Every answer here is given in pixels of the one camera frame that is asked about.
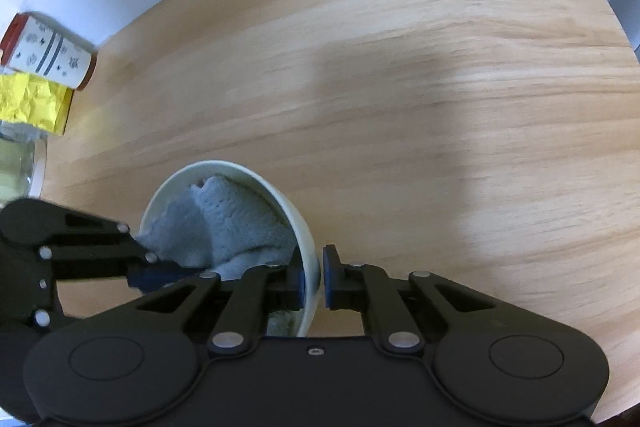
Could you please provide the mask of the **grey fluffy cloth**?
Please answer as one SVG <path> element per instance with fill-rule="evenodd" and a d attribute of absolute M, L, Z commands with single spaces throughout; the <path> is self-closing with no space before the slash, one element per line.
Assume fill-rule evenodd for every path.
<path fill-rule="evenodd" d="M 236 280 L 257 265 L 286 265 L 297 241 L 256 192 L 224 176 L 181 191 L 137 241 L 162 261 Z"/>

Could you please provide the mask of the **pale green bowl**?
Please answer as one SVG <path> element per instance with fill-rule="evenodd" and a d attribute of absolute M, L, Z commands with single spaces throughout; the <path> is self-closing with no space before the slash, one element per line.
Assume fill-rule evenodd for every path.
<path fill-rule="evenodd" d="M 306 297 L 299 311 L 277 311 L 270 314 L 267 333 L 271 336 L 306 335 L 318 306 L 320 262 L 309 227 L 297 208 L 277 188 L 250 169 L 229 161 L 206 160 L 186 166 L 172 174 L 153 195 L 143 213 L 138 235 L 157 218 L 171 199 L 186 188 L 212 176 L 240 184 L 262 196 L 277 215 L 295 234 L 297 247 L 303 257 L 306 277 Z"/>

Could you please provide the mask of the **glass pitcher cream lid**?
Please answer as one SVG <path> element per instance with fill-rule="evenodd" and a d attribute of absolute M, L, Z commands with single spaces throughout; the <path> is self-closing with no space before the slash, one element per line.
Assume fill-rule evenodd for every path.
<path fill-rule="evenodd" d="M 1 206 L 41 195 L 47 165 L 47 133 L 29 124 L 1 121 Z"/>

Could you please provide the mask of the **yellow crumpled snack bag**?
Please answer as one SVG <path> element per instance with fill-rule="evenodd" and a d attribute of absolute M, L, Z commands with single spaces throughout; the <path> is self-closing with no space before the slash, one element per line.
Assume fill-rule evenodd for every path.
<path fill-rule="evenodd" d="M 26 72 L 1 75 L 1 119 L 62 135 L 74 91 Z"/>

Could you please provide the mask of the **red lid travel tumbler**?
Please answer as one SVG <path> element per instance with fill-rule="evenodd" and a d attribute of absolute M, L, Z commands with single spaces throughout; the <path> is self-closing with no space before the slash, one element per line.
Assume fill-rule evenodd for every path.
<path fill-rule="evenodd" d="M 18 13 L 1 39 L 1 66 L 84 89 L 96 69 L 96 54 L 29 13 Z"/>

